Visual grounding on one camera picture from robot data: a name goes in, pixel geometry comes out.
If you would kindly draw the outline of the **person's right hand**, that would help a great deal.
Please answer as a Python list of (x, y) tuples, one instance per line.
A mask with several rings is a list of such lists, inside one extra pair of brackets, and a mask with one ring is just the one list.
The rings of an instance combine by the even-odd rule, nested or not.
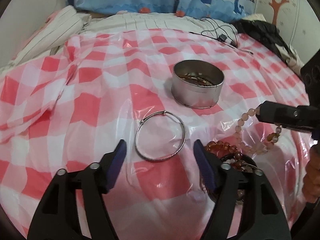
[(317, 146), (313, 145), (309, 151), (310, 160), (305, 167), (306, 175), (303, 179), (302, 193), (304, 194), (305, 200), (309, 203), (317, 202), (319, 198), (319, 152)]

